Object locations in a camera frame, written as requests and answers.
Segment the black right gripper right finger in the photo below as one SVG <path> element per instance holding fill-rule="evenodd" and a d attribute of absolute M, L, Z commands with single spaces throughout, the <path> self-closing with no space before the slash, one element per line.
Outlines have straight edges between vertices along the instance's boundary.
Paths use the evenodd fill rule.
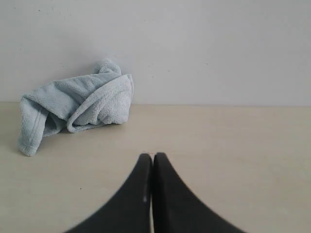
<path fill-rule="evenodd" d="M 163 152 L 154 156 L 153 222 L 155 233 L 244 232 L 199 200 Z"/>

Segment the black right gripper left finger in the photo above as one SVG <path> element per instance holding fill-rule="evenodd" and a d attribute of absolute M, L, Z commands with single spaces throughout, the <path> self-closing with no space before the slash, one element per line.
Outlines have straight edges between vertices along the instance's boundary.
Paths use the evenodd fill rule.
<path fill-rule="evenodd" d="M 151 156 L 143 153 L 119 190 L 90 217 L 69 233 L 149 233 Z"/>

